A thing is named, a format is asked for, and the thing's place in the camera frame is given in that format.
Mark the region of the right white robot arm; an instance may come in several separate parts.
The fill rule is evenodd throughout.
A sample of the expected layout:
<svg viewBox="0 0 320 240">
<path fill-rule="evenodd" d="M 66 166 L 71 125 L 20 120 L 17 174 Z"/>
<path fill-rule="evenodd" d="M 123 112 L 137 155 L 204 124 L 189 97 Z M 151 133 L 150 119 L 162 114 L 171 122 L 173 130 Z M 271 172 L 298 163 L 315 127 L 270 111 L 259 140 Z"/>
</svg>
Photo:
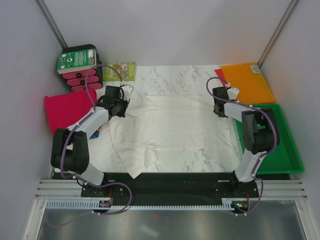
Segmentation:
<svg viewBox="0 0 320 240">
<path fill-rule="evenodd" d="M 271 108 L 257 108 L 229 100 L 224 86 L 213 88 L 212 95 L 213 112 L 219 117 L 235 119 L 242 125 L 245 151 L 234 171 L 237 179 L 229 184 L 230 193 L 240 197 L 247 191 L 246 183 L 255 179 L 265 156 L 273 152 L 280 143 L 275 114 Z"/>
</svg>

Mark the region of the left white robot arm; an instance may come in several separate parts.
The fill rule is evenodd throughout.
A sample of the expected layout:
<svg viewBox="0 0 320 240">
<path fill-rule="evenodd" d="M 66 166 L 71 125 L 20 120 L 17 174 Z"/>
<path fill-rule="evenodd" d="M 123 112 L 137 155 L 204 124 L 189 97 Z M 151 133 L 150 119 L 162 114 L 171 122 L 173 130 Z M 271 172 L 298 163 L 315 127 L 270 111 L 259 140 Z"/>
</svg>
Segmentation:
<svg viewBox="0 0 320 240">
<path fill-rule="evenodd" d="M 94 101 L 92 108 L 80 120 L 67 128 L 58 128 L 53 135 L 51 166 L 72 177 L 92 185 L 92 191 L 99 197 L 106 196 L 110 185 L 104 181 L 105 174 L 90 163 L 90 137 L 113 117 L 124 117 L 134 87 L 129 84 L 108 85 L 104 95 Z"/>
</svg>

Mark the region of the white t shirt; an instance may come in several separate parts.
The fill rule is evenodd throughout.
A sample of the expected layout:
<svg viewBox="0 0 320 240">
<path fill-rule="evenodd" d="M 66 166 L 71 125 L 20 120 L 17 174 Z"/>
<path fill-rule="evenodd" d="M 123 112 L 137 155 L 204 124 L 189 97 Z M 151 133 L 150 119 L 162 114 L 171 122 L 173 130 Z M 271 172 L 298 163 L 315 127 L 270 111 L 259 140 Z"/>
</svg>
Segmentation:
<svg viewBox="0 0 320 240">
<path fill-rule="evenodd" d="M 201 96 L 141 95 L 133 92 L 125 117 L 109 121 L 112 146 L 135 179 L 157 162 L 157 150 L 209 151 L 222 171 L 240 163 L 228 120 Z"/>
</svg>

